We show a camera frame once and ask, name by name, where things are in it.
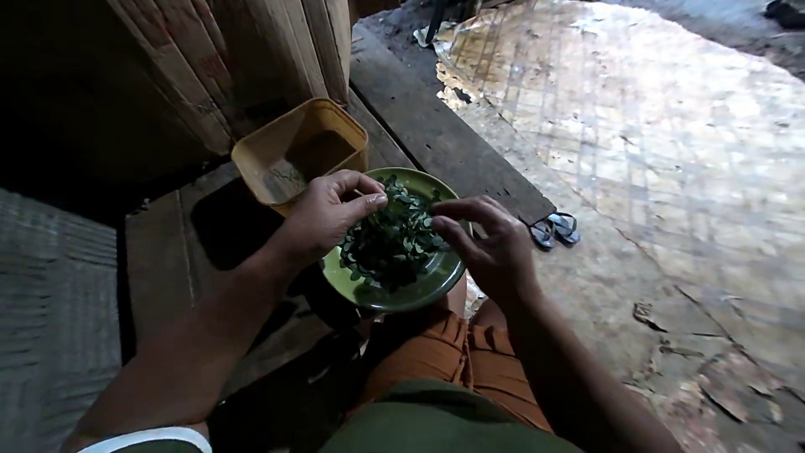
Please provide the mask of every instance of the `cardboard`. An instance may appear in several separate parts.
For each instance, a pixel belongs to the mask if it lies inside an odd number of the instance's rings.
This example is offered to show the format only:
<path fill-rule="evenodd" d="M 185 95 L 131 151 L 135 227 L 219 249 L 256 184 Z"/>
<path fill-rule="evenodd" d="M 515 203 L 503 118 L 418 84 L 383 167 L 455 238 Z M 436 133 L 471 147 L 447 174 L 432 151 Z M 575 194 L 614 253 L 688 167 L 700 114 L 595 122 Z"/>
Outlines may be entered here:
<path fill-rule="evenodd" d="M 182 122 L 216 154 L 260 124 L 247 109 L 348 99 L 348 0 L 107 0 Z"/>

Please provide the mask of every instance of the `wooden floor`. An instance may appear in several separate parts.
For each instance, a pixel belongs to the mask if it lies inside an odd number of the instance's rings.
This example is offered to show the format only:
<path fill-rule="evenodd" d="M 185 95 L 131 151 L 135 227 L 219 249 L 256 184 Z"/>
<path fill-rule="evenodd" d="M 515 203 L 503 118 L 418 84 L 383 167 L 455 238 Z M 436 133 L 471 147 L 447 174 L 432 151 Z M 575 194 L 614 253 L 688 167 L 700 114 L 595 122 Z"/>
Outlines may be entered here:
<path fill-rule="evenodd" d="M 555 210 L 359 26 L 353 34 L 351 70 L 347 111 L 368 132 L 371 168 L 420 169 L 461 196 L 488 194 L 529 222 Z M 127 272 L 137 343 L 215 293 L 231 269 L 281 223 L 281 216 L 254 199 L 231 162 L 130 215 Z M 295 359 L 305 361 L 302 356 L 316 342 L 332 340 L 333 330 L 347 332 L 358 320 L 354 307 L 329 287 L 320 270 L 309 268 L 291 286 L 282 309 L 272 315 L 221 398 L 234 397 L 245 387 L 251 390 L 244 392 L 256 392 L 250 384 L 270 380 L 268 375 Z M 342 355 L 314 356 L 326 362 Z M 307 382 L 330 364 L 288 366 Z"/>

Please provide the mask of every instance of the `wooden board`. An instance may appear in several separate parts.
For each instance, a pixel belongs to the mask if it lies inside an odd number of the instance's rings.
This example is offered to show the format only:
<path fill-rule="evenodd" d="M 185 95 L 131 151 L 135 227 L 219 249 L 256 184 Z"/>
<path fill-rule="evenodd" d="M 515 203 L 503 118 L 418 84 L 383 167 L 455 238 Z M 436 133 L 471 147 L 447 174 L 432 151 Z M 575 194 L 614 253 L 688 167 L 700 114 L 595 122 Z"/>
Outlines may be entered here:
<path fill-rule="evenodd" d="M 369 134 L 371 168 L 414 165 L 350 92 L 349 113 Z M 234 163 L 224 164 L 126 219 L 128 276 L 138 343 L 183 310 L 214 294 L 228 273 L 268 239 L 282 218 L 260 205 Z M 241 361 L 222 397 L 248 385 L 309 350 L 330 328 L 304 316 L 304 297 L 293 313 Z"/>
<path fill-rule="evenodd" d="M 126 219 L 127 272 L 137 340 L 156 334 L 192 306 L 186 246 L 178 190 Z"/>
<path fill-rule="evenodd" d="M 369 135 L 369 142 L 366 144 L 369 149 L 369 168 L 416 168 L 352 89 L 349 90 L 347 111 Z"/>
<path fill-rule="evenodd" d="M 528 222 L 556 208 L 361 25 L 350 83 L 417 168 L 462 197 L 489 195 Z"/>

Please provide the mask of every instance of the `leg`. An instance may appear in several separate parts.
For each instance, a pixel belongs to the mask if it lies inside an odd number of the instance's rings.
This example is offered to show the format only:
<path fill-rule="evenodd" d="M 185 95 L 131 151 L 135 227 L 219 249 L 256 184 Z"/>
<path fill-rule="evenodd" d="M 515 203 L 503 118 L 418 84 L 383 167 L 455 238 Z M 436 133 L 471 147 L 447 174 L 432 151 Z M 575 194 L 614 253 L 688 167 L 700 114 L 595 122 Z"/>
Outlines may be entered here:
<path fill-rule="evenodd" d="M 506 318 L 494 301 L 485 301 L 469 334 L 472 389 L 498 403 L 521 422 L 551 431 L 537 405 L 520 360 L 514 356 Z"/>
<path fill-rule="evenodd" d="M 380 397 L 410 379 L 459 384 L 466 356 L 467 323 L 461 318 L 467 293 L 465 278 L 443 300 L 412 313 L 387 315 L 375 324 L 364 354 L 371 369 L 358 404 Z"/>

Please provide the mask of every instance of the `sandal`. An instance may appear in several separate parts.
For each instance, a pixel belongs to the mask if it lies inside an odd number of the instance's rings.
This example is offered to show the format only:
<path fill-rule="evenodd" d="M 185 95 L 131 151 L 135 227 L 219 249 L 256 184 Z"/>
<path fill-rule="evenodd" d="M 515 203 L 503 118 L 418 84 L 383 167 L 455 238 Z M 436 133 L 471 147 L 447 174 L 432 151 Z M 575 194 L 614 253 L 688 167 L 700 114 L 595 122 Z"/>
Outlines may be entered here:
<path fill-rule="evenodd" d="M 553 240 L 553 222 L 545 219 L 529 225 L 528 222 L 522 219 L 522 217 L 518 218 L 520 222 L 522 222 L 528 228 L 528 232 L 531 234 L 531 240 L 534 241 L 535 245 L 537 245 L 543 251 L 551 251 L 553 247 L 556 247 L 556 242 Z"/>
<path fill-rule="evenodd" d="M 555 212 L 549 215 L 546 220 L 553 223 L 555 236 L 564 245 L 572 247 L 573 244 L 581 241 L 581 235 L 576 231 L 578 222 L 572 215 L 564 212 Z"/>

